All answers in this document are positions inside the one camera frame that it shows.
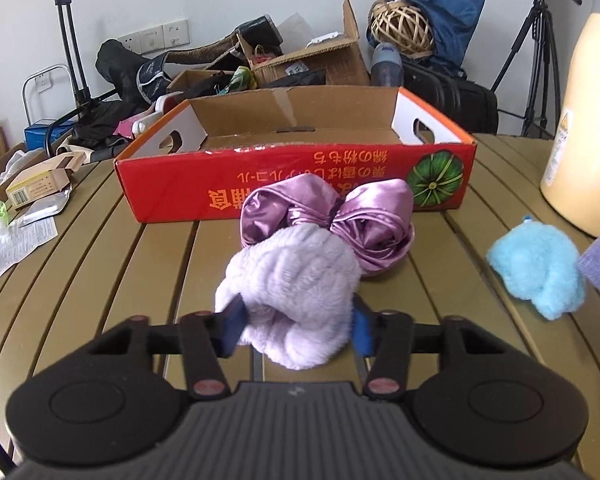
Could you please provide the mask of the purple satin cloth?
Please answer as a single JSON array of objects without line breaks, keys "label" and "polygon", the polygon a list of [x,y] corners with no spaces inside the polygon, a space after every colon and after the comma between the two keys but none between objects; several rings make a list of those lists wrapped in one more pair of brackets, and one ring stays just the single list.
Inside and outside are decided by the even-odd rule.
[{"label": "purple satin cloth", "polygon": [[252,246],[281,229],[316,224],[352,249],[365,276],[384,273],[410,251],[414,194],[401,179],[364,183],[346,195],[315,174],[262,186],[242,204],[240,238]]}]

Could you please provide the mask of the khaki folding camping table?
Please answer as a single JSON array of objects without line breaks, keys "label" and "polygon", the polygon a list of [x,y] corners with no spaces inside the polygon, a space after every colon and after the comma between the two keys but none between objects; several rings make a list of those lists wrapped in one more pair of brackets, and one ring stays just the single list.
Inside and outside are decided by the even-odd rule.
[{"label": "khaki folding camping table", "polygon": [[[539,184],[547,140],[477,136],[468,189],[457,210],[416,214],[415,243],[392,271],[364,281],[377,310],[419,323],[460,315],[568,378],[588,401],[588,429],[576,460],[600,479],[600,293],[553,322],[509,295],[486,251],[525,216],[557,226],[579,249],[587,235],[548,206]],[[0,443],[4,411],[32,374],[132,315],[156,324],[213,304],[230,257],[235,221],[138,223],[108,162],[83,168],[57,236],[0,278]]]}]

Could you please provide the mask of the red cardboard tray box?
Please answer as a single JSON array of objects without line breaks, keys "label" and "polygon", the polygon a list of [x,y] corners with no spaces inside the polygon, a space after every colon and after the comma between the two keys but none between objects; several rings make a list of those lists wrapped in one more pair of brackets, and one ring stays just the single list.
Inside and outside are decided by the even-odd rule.
[{"label": "red cardboard tray box", "polygon": [[236,219],[248,194],[315,174],[341,194],[403,179],[418,210],[462,203],[476,140],[402,88],[251,90],[178,104],[114,160],[144,223]]}]

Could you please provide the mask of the light blue plush toy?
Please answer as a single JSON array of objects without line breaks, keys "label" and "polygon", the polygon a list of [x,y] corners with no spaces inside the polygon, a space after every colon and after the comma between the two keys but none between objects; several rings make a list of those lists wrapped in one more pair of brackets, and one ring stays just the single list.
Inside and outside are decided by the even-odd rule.
[{"label": "light blue plush toy", "polygon": [[577,311],[585,300],[579,252],[560,229],[529,216],[486,252],[486,261],[514,297],[531,302],[549,321]]}]

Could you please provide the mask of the silver foil pouch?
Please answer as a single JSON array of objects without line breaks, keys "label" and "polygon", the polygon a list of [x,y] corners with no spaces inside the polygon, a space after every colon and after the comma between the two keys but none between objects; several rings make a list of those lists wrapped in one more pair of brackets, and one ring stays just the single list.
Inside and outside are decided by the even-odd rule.
[{"label": "silver foil pouch", "polygon": [[62,191],[37,200],[18,220],[20,226],[28,226],[29,224],[61,214],[69,203],[71,192],[72,185],[69,184]]}]

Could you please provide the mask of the yellow small carton box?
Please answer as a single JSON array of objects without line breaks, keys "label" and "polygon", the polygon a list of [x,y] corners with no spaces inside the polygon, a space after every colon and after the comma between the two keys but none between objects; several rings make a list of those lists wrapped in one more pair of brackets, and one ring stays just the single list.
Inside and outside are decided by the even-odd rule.
[{"label": "yellow small carton box", "polygon": [[70,176],[85,162],[85,154],[67,152],[39,162],[18,174],[6,188],[7,198],[19,209],[62,191]]}]

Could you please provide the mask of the white paper sheet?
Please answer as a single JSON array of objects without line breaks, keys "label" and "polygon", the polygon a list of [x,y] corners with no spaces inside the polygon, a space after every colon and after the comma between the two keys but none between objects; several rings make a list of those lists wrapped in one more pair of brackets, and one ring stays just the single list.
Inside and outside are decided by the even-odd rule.
[{"label": "white paper sheet", "polygon": [[17,220],[0,234],[0,277],[12,266],[31,255],[36,248],[50,242],[57,235],[54,218],[29,224]]}]

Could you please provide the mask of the open brown cardboard box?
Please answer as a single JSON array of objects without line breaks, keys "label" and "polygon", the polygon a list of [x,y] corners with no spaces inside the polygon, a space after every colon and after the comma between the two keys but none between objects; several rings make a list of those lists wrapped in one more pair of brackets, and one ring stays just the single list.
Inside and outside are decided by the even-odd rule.
[{"label": "open brown cardboard box", "polygon": [[238,35],[238,41],[245,53],[250,70],[259,87],[280,78],[309,70],[324,70],[326,84],[344,84],[345,86],[368,86],[368,76],[358,40],[358,23],[350,0],[342,3],[343,35],[336,39],[322,41],[319,44],[300,50],[274,56],[266,61],[258,61],[254,44]]}]

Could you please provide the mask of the black boot pile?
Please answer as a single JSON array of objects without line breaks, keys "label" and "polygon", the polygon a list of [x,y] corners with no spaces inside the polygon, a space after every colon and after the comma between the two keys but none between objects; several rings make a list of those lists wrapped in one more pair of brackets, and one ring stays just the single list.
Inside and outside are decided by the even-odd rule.
[{"label": "black boot pile", "polygon": [[283,36],[268,15],[238,25],[234,32],[213,44],[188,49],[166,50],[145,58],[122,46],[118,40],[104,42],[97,53],[99,75],[114,86],[119,99],[95,104],[83,112],[74,129],[75,144],[99,150],[114,136],[119,122],[147,110],[166,94],[173,77],[170,65],[231,70],[247,63],[239,41],[261,47],[268,53],[282,52]]}]

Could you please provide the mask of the cream thermos jug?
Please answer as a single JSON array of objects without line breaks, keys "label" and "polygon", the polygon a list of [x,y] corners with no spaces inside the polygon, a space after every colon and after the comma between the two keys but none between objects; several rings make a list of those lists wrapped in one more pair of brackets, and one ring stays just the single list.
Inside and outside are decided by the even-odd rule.
[{"label": "cream thermos jug", "polygon": [[573,49],[541,192],[571,224],[600,236],[600,0]]}]

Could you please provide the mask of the woven rattan ball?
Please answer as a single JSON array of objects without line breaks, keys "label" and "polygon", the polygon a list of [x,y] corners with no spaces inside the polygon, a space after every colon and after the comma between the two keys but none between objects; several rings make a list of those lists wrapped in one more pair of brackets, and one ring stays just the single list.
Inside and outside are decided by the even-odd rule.
[{"label": "woven rattan ball", "polygon": [[434,31],[425,13],[407,0],[376,0],[368,14],[373,40],[393,44],[408,58],[434,54]]}]

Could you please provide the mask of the blue fabric bag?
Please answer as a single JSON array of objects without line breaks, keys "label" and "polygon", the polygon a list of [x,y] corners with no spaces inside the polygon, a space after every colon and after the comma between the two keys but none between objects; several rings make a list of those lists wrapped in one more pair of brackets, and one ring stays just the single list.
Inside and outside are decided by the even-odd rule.
[{"label": "blue fabric bag", "polygon": [[[464,58],[477,29],[486,0],[407,0],[418,6],[428,18],[434,31],[434,54],[428,58],[408,58],[401,54],[405,62],[413,61],[452,78],[465,79]],[[367,27],[367,42],[375,47],[381,42],[373,40]]]}]

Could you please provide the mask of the blue box with metal frame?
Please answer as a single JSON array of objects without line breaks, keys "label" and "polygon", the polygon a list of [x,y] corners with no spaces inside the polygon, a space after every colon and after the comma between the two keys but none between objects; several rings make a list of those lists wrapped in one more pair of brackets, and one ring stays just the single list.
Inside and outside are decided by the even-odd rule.
[{"label": "blue box with metal frame", "polygon": [[21,99],[27,122],[23,130],[26,149],[44,148],[46,129],[76,107],[69,67],[54,64],[30,75],[22,85]]}]

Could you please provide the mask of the wall power sockets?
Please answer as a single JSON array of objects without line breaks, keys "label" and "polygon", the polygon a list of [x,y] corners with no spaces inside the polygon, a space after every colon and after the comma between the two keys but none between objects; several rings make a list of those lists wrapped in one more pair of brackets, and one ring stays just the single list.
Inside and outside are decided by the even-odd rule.
[{"label": "wall power sockets", "polygon": [[129,32],[118,37],[118,41],[126,50],[137,54],[186,46],[190,41],[188,21],[177,20],[145,28],[139,32]]}]

